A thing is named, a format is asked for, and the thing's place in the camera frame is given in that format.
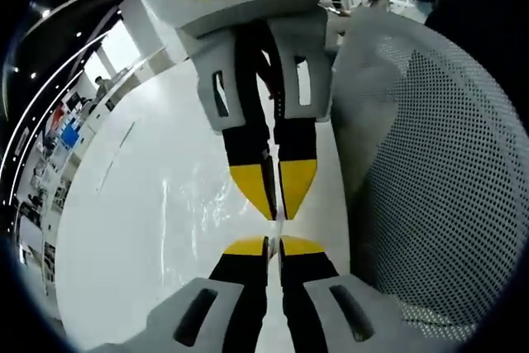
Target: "face mask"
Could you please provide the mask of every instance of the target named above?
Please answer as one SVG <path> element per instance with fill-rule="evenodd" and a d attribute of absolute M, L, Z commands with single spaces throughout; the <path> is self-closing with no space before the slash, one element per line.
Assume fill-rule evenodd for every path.
<path fill-rule="evenodd" d="M 433 6 L 429 2 L 415 2 L 415 7 L 425 16 L 429 16 Z"/>

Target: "white perforated panel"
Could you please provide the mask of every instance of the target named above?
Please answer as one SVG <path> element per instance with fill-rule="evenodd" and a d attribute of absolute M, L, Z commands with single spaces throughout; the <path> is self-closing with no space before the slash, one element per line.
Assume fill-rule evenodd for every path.
<path fill-rule="evenodd" d="M 425 335 L 464 340 L 527 239 L 527 136 L 501 88 L 456 45 L 388 13 L 351 20 L 335 65 L 338 131 L 369 137 L 365 109 L 396 109 L 365 175 L 375 286 Z M 358 153 L 367 141 L 341 144 Z"/>

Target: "mesh surface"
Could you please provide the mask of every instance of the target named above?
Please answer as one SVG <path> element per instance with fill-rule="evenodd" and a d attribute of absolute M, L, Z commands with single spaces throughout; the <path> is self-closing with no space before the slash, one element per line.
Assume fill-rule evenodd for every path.
<path fill-rule="evenodd" d="M 448 40 L 369 9 L 352 20 L 335 101 L 347 89 L 359 115 L 398 109 L 367 173 L 375 287 L 425 335 L 463 341 L 527 238 L 527 136 L 501 88 Z"/>

